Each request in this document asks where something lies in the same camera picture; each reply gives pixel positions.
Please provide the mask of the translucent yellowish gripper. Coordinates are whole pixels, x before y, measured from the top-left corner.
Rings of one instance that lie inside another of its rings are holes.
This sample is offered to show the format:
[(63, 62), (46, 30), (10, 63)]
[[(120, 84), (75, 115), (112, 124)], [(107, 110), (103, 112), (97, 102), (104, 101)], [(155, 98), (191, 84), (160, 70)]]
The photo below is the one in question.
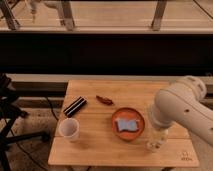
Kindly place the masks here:
[(153, 129), (150, 133), (150, 146), (152, 149), (159, 149), (168, 138), (168, 130), (155, 130)]

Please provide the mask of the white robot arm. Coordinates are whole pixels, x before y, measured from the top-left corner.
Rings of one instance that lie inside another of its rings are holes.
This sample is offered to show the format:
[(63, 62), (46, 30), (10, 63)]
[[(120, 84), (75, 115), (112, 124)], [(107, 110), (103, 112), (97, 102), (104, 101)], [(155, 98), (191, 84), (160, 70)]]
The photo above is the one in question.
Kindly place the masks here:
[(201, 100), (207, 94), (205, 83), (195, 76), (184, 76), (160, 89), (148, 113), (155, 130), (169, 129), (174, 122), (213, 146), (213, 110)]

